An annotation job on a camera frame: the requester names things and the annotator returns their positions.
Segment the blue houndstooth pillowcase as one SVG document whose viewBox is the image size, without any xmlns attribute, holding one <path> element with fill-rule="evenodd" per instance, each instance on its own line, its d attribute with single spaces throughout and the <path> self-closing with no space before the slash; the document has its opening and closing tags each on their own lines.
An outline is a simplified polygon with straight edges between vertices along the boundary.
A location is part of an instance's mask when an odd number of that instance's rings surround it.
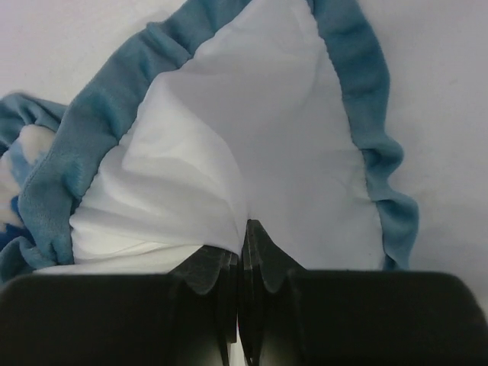
<svg viewBox="0 0 488 366">
<path fill-rule="evenodd" d="M 389 88 L 356 1 L 187 1 L 70 104 L 2 99 L 1 280 L 165 273 L 251 219 L 308 269 L 405 269 Z"/>
</svg>

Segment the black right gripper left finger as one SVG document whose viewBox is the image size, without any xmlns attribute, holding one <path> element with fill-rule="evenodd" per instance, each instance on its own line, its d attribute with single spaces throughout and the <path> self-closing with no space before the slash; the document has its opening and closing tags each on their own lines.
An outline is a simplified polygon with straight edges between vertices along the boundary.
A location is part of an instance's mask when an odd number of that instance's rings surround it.
<svg viewBox="0 0 488 366">
<path fill-rule="evenodd" d="M 180 281 L 170 365 L 229 365 L 236 342 L 237 255 L 202 246 L 170 271 Z"/>
</svg>

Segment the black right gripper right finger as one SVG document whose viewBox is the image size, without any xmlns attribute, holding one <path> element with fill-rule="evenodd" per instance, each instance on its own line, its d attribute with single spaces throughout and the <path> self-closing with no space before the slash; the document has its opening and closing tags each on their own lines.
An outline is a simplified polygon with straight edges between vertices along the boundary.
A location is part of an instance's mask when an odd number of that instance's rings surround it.
<svg viewBox="0 0 488 366">
<path fill-rule="evenodd" d="M 289 271 L 304 270 L 280 249 L 258 220 L 248 220 L 238 267 L 238 328 L 247 365 L 258 365 L 270 297 Z"/>
</svg>

